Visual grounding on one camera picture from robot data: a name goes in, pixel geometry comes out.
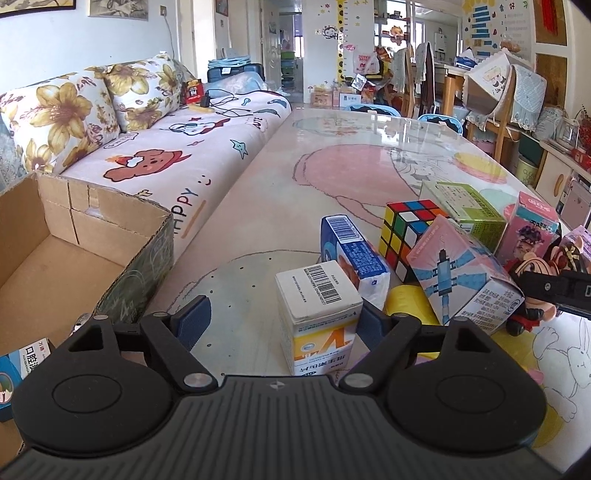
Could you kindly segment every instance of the green box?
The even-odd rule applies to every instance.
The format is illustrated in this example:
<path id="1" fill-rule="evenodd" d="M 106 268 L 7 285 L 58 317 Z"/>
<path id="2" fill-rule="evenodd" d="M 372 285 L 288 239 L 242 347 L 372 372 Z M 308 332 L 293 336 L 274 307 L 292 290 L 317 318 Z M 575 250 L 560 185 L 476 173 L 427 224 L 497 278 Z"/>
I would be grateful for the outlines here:
<path id="1" fill-rule="evenodd" d="M 425 180 L 419 199 L 433 200 L 462 230 L 495 252 L 506 221 L 474 188 L 465 183 Z"/>

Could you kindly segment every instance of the white door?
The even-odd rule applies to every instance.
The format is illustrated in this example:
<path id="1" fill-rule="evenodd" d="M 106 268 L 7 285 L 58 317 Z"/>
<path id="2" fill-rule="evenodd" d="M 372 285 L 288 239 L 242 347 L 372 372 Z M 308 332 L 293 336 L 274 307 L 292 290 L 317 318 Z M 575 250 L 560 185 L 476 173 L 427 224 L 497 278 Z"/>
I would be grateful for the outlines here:
<path id="1" fill-rule="evenodd" d="M 261 0 L 261 47 L 265 81 L 270 89 L 281 87 L 281 41 L 279 8 L 272 0 Z"/>
<path id="2" fill-rule="evenodd" d="M 180 61 L 193 74 L 197 74 L 195 58 L 195 28 L 193 25 L 193 0 L 178 1 L 178 36 Z"/>

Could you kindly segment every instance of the cartoon rabbit drawing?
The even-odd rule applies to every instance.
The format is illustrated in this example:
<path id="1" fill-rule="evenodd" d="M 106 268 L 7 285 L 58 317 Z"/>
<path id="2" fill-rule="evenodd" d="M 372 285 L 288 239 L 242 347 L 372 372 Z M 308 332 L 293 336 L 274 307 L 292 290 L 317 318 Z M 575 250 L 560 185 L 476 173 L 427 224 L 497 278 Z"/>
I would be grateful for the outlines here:
<path id="1" fill-rule="evenodd" d="M 588 320 L 579 322 L 579 346 L 566 351 L 553 345 L 559 340 L 552 327 L 542 329 L 534 339 L 533 352 L 538 368 L 544 373 L 544 393 L 550 405 L 564 421 L 571 421 L 577 413 L 572 401 L 578 388 L 591 384 L 591 358 L 589 357 Z"/>

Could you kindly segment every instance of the white box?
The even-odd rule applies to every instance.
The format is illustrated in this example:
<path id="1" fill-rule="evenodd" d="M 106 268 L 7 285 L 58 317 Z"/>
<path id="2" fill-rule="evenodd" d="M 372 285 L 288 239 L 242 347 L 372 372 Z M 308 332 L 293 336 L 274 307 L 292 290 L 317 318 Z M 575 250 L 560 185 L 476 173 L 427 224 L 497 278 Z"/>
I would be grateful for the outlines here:
<path id="1" fill-rule="evenodd" d="M 344 368 L 363 299 L 336 261 L 275 276 L 281 345 L 292 375 Z"/>
<path id="2" fill-rule="evenodd" d="M 350 105 L 359 105 L 361 103 L 361 95 L 355 93 L 341 93 L 339 95 L 339 107 Z"/>

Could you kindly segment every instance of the floral pillow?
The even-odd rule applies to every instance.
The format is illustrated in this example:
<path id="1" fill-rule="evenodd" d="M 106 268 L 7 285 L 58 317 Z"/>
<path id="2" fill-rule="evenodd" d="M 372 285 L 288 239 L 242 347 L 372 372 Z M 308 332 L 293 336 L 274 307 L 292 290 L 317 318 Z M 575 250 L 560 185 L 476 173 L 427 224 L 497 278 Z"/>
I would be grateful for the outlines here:
<path id="1" fill-rule="evenodd" d="M 146 130 L 180 106 L 181 84 L 168 54 L 118 63 L 102 76 L 123 132 Z"/>
<path id="2" fill-rule="evenodd" d="M 120 132 L 105 82 L 84 72 L 5 93 L 0 115 L 27 171 L 61 173 Z"/>

